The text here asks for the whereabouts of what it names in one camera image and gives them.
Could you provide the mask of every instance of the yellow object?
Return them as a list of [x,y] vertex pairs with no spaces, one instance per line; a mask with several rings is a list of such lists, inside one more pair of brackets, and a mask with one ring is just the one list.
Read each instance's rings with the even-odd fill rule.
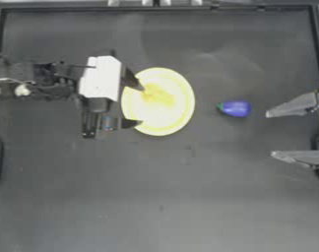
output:
[[127,119],[141,123],[135,129],[151,136],[180,130],[195,110],[195,95],[187,80],[166,68],[148,68],[135,75],[143,92],[123,89],[120,106]]

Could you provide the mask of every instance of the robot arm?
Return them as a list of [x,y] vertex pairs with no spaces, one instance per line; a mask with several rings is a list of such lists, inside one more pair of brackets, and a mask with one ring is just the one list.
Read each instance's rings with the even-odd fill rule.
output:
[[0,57],[0,99],[67,99],[81,104],[81,135],[99,139],[107,131],[133,127],[139,122],[108,115],[119,90],[141,90],[131,71],[112,56],[89,57],[85,66],[63,62],[10,63]]

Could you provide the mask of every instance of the black surface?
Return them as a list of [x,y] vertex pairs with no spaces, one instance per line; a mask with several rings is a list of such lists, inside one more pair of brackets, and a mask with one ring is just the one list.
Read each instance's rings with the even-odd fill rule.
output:
[[[196,110],[168,137],[95,142],[72,102],[1,102],[0,252],[319,251],[319,180],[269,157],[309,148],[317,115],[265,119],[319,87],[305,12],[20,13],[4,41],[18,60],[112,47],[135,72],[171,68]],[[248,118],[214,111],[230,98],[251,102]]]

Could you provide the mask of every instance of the blue object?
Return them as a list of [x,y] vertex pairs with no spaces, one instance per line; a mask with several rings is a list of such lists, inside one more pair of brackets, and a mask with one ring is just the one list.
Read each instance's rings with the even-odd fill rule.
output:
[[232,117],[246,117],[250,113],[250,103],[243,100],[228,100],[215,105],[216,109]]

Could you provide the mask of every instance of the white robot part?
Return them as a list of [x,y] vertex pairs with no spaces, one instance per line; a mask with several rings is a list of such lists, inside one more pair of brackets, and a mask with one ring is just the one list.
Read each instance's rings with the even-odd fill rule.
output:
[[85,98],[119,101],[121,64],[112,56],[89,57],[79,81],[79,94]]

